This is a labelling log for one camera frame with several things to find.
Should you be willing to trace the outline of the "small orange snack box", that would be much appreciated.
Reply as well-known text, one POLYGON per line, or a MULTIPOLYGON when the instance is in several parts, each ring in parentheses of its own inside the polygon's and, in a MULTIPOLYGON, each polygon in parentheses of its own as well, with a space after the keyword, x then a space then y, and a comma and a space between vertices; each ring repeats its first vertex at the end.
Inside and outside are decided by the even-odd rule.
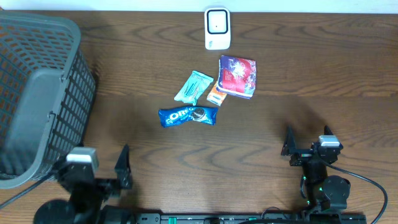
POLYGON ((225 98, 227 97, 226 93, 220 92, 217 90, 218 82, 216 82, 206 97, 206 100, 217 105, 221 106, 224 102, 225 98))

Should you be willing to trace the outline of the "teal snack packet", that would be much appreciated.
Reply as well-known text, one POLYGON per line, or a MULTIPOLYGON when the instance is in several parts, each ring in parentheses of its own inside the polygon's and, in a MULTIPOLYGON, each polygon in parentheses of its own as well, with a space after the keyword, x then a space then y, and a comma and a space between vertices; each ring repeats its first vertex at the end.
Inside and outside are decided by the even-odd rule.
POLYGON ((213 81, 214 78, 194 70, 180 91, 175 95, 174 100, 196 106, 199 97, 213 81))

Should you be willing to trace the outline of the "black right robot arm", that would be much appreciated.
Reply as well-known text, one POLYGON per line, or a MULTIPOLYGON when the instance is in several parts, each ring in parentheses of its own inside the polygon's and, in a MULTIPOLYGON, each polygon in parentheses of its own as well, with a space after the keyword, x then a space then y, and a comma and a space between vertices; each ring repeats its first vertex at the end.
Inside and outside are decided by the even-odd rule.
POLYGON ((343 223, 342 211, 347 208, 350 182, 338 175, 328 175, 327 166, 338 160, 343 145, 328 126, 307 149, 297 147, 291 127, 287 134, 281 154, 289 156, 291 166, 303 170, 301 194, 307 199, 299 218, 309 223, 343 223))

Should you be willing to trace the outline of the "blue Oreo cookie pack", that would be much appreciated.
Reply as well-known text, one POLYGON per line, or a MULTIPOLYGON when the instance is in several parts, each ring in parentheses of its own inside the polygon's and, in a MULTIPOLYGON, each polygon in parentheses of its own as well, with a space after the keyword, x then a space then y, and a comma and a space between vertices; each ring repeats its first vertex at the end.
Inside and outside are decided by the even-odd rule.
POLYGON ((159 110, 158 115, 163 128, 179 126, 189 121, 216 124, 218 108, 203 106, 183 106, 169 110, 159 110))

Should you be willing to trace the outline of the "purple red snack bag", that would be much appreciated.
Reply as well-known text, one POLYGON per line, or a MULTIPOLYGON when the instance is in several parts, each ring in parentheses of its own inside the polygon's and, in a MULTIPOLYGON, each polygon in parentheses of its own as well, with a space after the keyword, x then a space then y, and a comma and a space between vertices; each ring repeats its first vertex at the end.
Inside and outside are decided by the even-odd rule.
POLYGON ((216 89, 228 95, 250 99, 256 89, 255 60, 222 55, 216 89))

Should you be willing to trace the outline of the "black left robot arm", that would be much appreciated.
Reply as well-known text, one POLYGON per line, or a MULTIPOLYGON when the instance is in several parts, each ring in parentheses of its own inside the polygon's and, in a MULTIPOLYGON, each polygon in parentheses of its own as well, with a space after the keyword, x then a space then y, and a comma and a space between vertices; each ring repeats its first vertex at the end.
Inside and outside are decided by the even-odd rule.
POLYGON ((115 179, 96 178, 99 166, 96 149, 75 147, 53 167, 57 182, 70 193, 68 200, 54 199, 43 204, 34 215, 34 223, 98 223, 103 202, 132 189, 128 145, 114 167, 115 179))

